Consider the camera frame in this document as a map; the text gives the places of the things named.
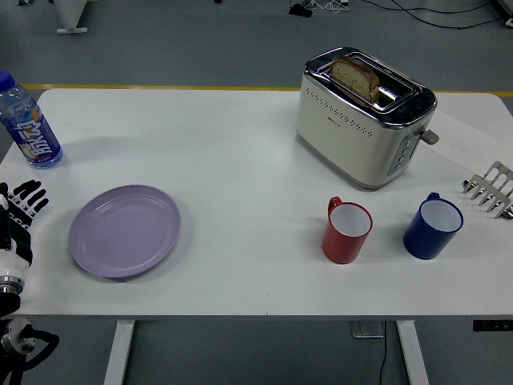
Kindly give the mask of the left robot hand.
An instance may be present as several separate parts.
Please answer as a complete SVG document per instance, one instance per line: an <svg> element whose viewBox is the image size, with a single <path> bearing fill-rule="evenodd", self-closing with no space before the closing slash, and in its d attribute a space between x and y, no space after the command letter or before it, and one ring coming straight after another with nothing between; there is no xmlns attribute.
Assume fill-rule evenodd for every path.
<svg viewBox="0 0 513 385"><path fill-rule="evenodd" d="M35 216L49 203L42 182L28 180L9 190L1 183L1 276L21 278L33 260L29 232Z"/></svg>

